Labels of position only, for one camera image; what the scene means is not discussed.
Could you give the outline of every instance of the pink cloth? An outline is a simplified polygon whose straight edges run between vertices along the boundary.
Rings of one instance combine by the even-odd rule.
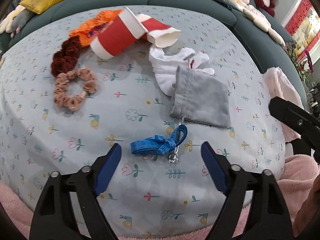
[[[29,239],[33,212],[6,184],[1,181],[0,202],[15,226],[20,230],[25,238]]]
[[[267,84],[271,98],[280,97],[282,99],[294,103],[295,105],[303,109],[301,98],[298,92],[290,83],[287,76],[282,72],[281,68],[269,68],[262,75],[262,77],[265,83]],[[281,125],[285,142],[291,142],[297,138],[301,139],[301,136],[297,132],[295,132],[283,123],[281,123]]]
[[[315,160],[307,155],[295,155],[285,159],[284,173],[278,185],[281,189],[293,224],[298,210],[308,198],[309,191],[316,177],[319,175],[319,167]],[[16,227],[28,239],[32,212],[6,185],[0,182],[0,201]],[[244,230],[250,206],[243,209],[234,236]],[[153,238],[154,240],[204,240],[212,226],[194,231],[192,233],[166,238]],[[119,240],[143,240],[141,238],[119,237]]]

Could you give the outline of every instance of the orange fabric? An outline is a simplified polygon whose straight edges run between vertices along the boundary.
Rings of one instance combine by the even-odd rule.
[[[79,36],[81,45],[89,46],[94,37],[99,33],[99,28],[101,28],[103,24],[108,24],[109,22],[114,20],[121,11],[122,10],[101,11],[95,18],[87,20],[86,22],[81,24],[79,28],[72,30],[69,36]]]

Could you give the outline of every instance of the gray drawstring pouch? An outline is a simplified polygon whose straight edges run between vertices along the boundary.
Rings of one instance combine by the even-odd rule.
[[[226,84],[191,68],[179,67],[171,116],[220,128],[231,126]]]

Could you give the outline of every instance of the red and white paper cup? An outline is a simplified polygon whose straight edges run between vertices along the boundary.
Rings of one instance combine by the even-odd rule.
[[[137,18],[148,30],[142,38],[156,45],[158,48],[172,46],[181,34],[180,30],[159,22],[149,15],[139,14]]]
[[[133,12],[125,7],[108,27],[98,34],[90,47],[98,57],[108,60],[140,39],[148,30]]]

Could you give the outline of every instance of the blue gripper pad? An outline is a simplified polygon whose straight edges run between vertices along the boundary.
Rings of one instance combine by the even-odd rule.
[[[104,163],[100,172],[97,174],[96,186],[92,190],[95,197],[99,196],[101,193],[107,190],[109,182],[111,181],[111,178],[115,173],[116,168],[121,159],[120,145],[116,145],[112,152],[108,152],[107,156],[108,155],[109,155],[109,158]]]
[[[206,143],[201,146],[201,156],[217,190],[228,196],[230,189],[227,186],[227,176]]]

